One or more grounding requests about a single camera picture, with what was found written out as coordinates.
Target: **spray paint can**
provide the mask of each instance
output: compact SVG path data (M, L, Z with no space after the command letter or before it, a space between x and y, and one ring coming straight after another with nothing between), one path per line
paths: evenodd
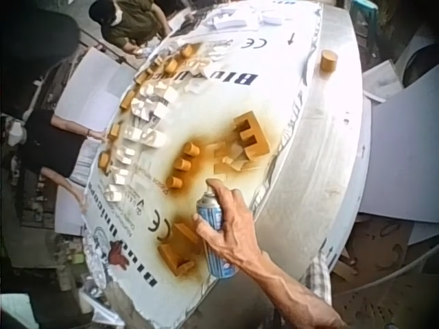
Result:
M206 219L214 230L221 230L224 218L221 206L219 205L215 193L208 187L200 200L197 201L197 213ZM230 264L227 260L219 257L207 244L205 245L207 265L212 276L219 279L230 278L238 272L238 268Z

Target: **person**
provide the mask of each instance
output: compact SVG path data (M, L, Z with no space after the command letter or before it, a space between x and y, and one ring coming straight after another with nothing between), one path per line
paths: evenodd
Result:
M215 231L200 215L194 214L197 233L219 256L238 266L262 288L282 315L282 318L278 317L279 322L283 321L285 326L293 325L295 328L345 328L346 324L329 305L331 287L325 257L320 254L313 261L311 268L320 267L320 270L315 272L315 276L308 275L305 280L312 289L321 292L322 296L318 297L274 264L266 252L261 251L253 215L241 192L228 190L219 180L210 179L206 182L215 191L222 207L224 229ZM313 278L320 279L320 284L312 284Z
M4 139L12 147L19 145L21 164L68 190L84 210L84 194L71 182L86 186L105 132L64 120L49 110L34 110L25 123L7 117L4 124Z
M152 0L97 0L88 14L101 25L105 41L129 54L138 55L155 35L171 33L165 14Z

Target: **finger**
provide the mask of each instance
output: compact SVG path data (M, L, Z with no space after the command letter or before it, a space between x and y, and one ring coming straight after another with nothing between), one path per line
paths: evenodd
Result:
M238 190L237 188L232 190L232 196L233 200L235 201L235 204L240 208L247 208L246 202L244 201L244 197L242 196L241 190Z
M198 235L200 235L209 245L216 245L220 238L220 234L199 214L194 214L192 219L195 222L195 230Z
M209 185L215 195L218 198L220 206L223 208L224 212L227 212L229 208L234 206L233 196L231 191L224 186L224 184L215 178L209 178L206 180L207 185Z

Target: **black shirt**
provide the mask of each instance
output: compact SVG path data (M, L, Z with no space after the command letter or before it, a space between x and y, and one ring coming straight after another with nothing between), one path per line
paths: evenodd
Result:
M54 127L50 123L53 115L49 110L32 112L25 124L27 138L21 148L21 160L37 175L47 167L68 178L86 138Z

